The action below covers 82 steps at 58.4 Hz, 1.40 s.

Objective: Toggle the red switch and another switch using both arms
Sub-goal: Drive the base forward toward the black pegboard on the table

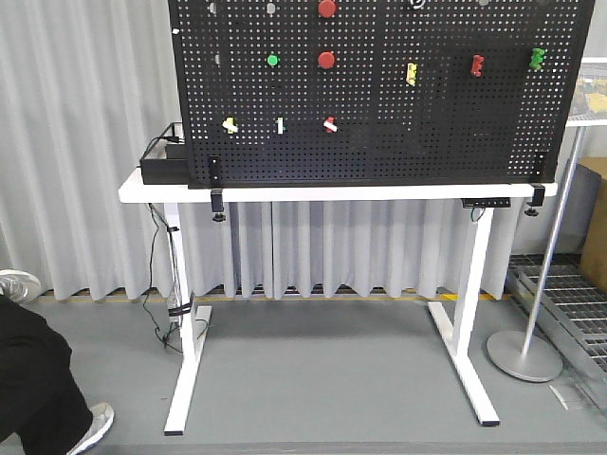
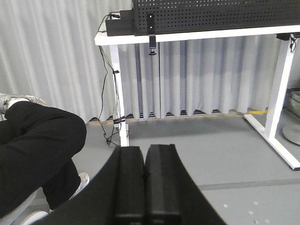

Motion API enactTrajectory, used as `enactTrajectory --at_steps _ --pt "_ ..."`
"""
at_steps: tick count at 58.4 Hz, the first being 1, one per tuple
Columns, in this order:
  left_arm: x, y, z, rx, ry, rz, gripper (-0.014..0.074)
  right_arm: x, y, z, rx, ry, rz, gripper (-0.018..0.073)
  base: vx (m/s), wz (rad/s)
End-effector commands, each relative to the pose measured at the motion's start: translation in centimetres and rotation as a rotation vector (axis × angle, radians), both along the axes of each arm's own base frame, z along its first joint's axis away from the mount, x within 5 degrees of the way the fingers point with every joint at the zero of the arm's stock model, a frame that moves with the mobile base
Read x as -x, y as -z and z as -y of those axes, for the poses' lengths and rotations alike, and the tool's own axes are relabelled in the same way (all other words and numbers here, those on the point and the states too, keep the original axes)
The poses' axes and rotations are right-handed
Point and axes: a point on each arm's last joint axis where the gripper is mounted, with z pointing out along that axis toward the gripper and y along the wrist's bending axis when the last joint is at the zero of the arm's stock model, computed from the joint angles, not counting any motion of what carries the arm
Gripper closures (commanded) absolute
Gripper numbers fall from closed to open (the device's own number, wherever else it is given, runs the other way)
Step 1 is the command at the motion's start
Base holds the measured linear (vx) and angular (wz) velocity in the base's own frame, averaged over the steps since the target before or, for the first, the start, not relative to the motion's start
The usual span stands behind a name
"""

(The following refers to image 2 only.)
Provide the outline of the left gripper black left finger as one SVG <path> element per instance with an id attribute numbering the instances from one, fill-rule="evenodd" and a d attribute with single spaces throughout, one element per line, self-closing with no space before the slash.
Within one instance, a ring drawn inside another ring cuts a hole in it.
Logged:
<path id="1" fill-rule="evenodd" d="M 37 225 L 143 225 L 144 162 L 139 147 L 116 147 L 89 185 Z"/>

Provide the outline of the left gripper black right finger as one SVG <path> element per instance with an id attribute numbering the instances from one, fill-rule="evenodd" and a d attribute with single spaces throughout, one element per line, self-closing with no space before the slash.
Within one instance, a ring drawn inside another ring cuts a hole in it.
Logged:
<path id="1" fill-rule="evenodd" d="M 149 225 L 226 224 L 187 172 L 175 145 L 151 145 L 145 169 Z"/>

